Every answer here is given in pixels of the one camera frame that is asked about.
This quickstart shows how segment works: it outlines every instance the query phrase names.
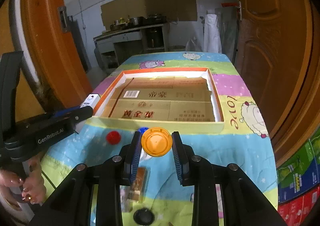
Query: shelf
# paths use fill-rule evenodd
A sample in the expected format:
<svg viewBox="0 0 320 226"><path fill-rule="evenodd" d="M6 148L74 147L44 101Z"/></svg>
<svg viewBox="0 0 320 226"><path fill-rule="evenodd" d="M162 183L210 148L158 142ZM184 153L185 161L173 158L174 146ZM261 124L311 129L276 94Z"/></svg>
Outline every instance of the shelf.
<svg viewBox="0 0 320 226"><path fill-rule="evenodd" d="M164 49L164 47L157 47L157 48L147 48L147 50L155 50L155 49Z"/></svg>

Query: orange bottle cap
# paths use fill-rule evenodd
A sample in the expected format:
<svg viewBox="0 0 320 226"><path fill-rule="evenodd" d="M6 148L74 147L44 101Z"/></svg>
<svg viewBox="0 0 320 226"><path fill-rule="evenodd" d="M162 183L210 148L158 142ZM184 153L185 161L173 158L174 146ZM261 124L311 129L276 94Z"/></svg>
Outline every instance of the orange bottle cap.
<svg viewBox="0 0 320 226"><path fill-rule="evenodd" d="M162 157L172 147L172 137L166 129L153 127L144 132L141 145L150 156Z"/></svg>

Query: tablecloth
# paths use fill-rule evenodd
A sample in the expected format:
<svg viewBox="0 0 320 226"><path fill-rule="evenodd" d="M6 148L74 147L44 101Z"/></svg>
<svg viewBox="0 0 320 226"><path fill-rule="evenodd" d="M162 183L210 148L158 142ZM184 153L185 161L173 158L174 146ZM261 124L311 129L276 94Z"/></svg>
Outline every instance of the tablecloth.
<svg viewBox="0 0 320 226"><path fill-rule="evenodd" d="M269 201L277 208L276 165L270 138L260 111L245 83L224 54L202 52L166 52L132 56L102 81L93 93L103 94L122 70L163 67L207 67L211 70L225 115L225 127L219 134L190 135L180 131L184 144L211 163L238 164ZM118 145L105 140L108 132L121 134ZM43 171L57 186L78 163L102 164L117 155L132 140L134 130L96 126L87 120L80 134L73 134L52 146L42 160ZM123 213L124 225L136 225L135 210L147 207L155 214L153 225L191 225L191 196L194 187L182 187L177 180L172 151L163 157L142 158L146 167L143 201L129 213ZM45 179L48 194L53 187ZM95 224L95 206L92 207Z"/></svg>

